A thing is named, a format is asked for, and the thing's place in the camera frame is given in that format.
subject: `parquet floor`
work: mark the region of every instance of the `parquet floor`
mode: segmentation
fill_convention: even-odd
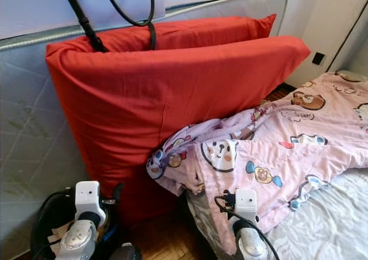
[[[290,86],[281,85],[265,99],[274,101],[292,90]],[[174,212],[135,226],[129,235],[129,241],[140,248],[144,260],[216,259],[183,199],[178,201]],[[30,255],[23,255],[18,260],[30,260]]]

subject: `cartoon print fabric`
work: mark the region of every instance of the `cartoon print fabric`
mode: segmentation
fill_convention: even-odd
[[[152,154],[147,171],[176,195],[204,191],[223,249],[233,254],[233,233],[213,197],[255,190],[258,227],[269,231],[334,176],[368,167],[367,113],[368,81],[326,73],[280,100],[182,129]]]

